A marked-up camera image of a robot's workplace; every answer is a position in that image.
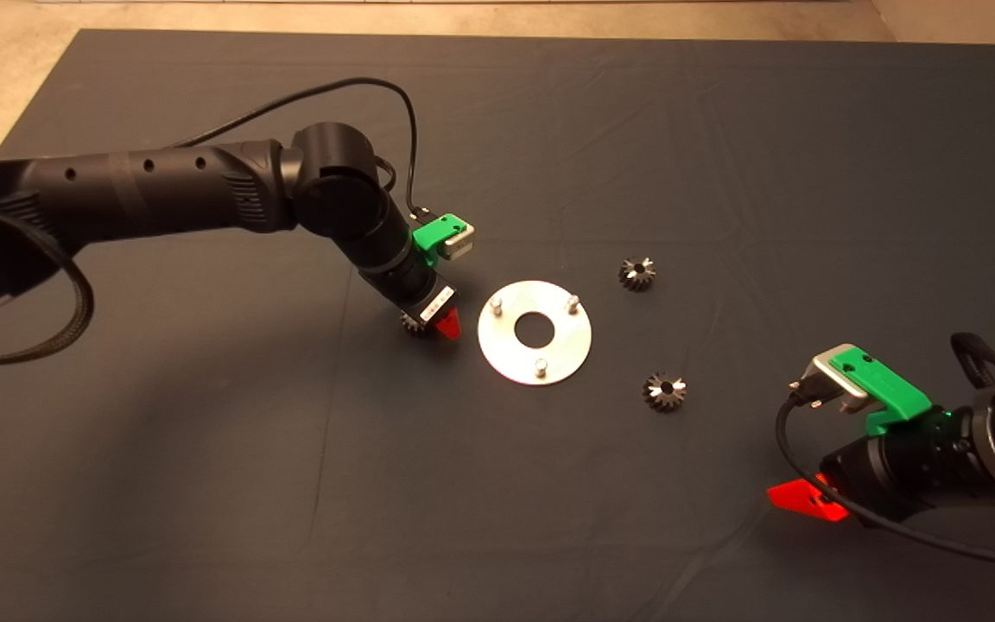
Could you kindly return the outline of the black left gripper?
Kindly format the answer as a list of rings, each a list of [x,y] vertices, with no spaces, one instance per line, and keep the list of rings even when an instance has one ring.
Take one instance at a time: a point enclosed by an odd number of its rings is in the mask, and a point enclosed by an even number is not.
[[[434,327],[443,338],[459,339],[462,329],[459,312],[454,308],[457,290],[414,245],[407,245],[388,263],[362,265],[359,274],[422,329]]]

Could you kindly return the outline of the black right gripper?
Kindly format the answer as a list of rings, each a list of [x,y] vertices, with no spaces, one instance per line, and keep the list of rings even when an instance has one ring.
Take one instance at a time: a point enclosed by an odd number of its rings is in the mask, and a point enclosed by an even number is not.
[[[933,407],[888,432],[864,436],[821,460],[819,473],[841,497],[892,521],[932,509],[982,504],[982,472],[973,464],[971,410]],[[821,521],[850,516],[804,478],[766,489],[781,511]]]

